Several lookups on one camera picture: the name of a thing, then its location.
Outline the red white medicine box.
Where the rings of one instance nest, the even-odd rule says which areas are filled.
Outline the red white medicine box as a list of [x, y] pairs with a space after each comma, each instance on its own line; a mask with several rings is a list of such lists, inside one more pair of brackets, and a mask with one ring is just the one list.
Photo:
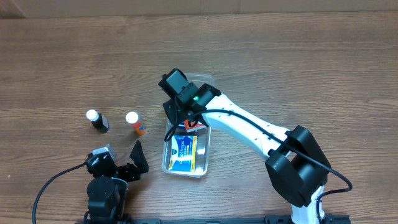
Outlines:
[[184, 121], [184, 126], [185, 126], [186, 132], [188, 132], [188, 133], [206, 128], [206, 126], [204, 124], [202, 124], [201, 122], [199, 122], [199, 121], [191, 122], [188, 119]]

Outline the orange tube white cap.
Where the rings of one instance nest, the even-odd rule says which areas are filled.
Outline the orange tube white cap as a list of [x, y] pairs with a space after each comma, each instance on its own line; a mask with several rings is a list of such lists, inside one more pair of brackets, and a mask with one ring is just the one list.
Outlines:
[[126, 121], [134, 128], [138, 135], [143, 136], [145, 134], [146, 129], [135, 111], [130, 111], [126, 114]]

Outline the clear plastic container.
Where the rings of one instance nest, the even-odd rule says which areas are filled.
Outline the clear plastic container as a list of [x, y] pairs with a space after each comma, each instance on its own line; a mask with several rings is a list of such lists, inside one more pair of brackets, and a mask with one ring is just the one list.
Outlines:
[[[215, 80], [211, 75], [201, 73], [185, 73], [187, 80], [193, 82], [197, 87], [201, 87], [207, 83], [214, 85]], [[172, 128], [172, 123], [169, 119], [166, 120], [165, 133]], [[195, 172], [178, 172], [169, 170], [169, 162], [171, 155], [171, 141], [164, 143], [163, 158], [162, 158], [162, 169], [168, 174], [184, 175], [189, 177], [200, 178], [205, 175], [208, 170], [209, 150], [210, 150], [210, 139], [211, 139], [211, 128], [203, 128], [194, 132], [186, 132], [185, 129], [176, 129], [175, 135], [185, 136], [197, 136], [197, 151], [196, 151], [196, 162]]]

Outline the dark bottle white cap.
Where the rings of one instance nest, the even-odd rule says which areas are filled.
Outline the dark bottle white cap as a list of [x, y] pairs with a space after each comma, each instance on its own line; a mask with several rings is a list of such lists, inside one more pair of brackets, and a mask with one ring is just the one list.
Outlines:
[[99, 132], [107, 133], [109, 131], [109, 122], [107, 118], [96, 110], [88, 110], [86, 112], [86, 118], [91, 121], [94, 128]]

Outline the blue yellow VapoDrops packet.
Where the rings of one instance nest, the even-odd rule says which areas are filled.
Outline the blue yellow VapoDrops packet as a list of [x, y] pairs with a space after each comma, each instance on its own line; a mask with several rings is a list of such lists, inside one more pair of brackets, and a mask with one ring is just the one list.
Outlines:
[[174, 135], [171, 140], [170, 171], [195, 172], [197, 136]]

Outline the white blue Hansaplast box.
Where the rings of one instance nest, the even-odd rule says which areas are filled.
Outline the white blue Hansaplast box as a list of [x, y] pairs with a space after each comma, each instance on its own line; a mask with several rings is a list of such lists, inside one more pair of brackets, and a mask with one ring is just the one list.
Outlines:
[[185, 123], [180, 123], [177, 128], [178, 129], [185, 129]]

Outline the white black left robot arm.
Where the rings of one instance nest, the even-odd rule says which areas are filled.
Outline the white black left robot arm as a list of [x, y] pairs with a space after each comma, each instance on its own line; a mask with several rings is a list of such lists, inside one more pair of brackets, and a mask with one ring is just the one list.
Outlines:
[[95, 149], [85, 161], [94, 179], [87, 186], [88, 211], [83, 223], [132, 224], [130, 214], [124, 213], [128, 183], [140, 180], [149, 165], [140, 141], [136, 141], [130, 156], [132, 163], [115, 164], [116, 152], [111, 145]]

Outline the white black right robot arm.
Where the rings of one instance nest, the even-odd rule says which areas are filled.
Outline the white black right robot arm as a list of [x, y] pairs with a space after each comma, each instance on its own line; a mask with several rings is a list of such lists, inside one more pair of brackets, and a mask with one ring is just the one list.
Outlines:
[[169, 118], [219, 129], [264, 159], [273, 188], [292, 206], [293, 223], [323, 223], [319, 196], [331, 165], [309, 130], [297, 126], [291, 131], [263, 121], [209, 84], [160, 87], [170, 97], [164, 104]]

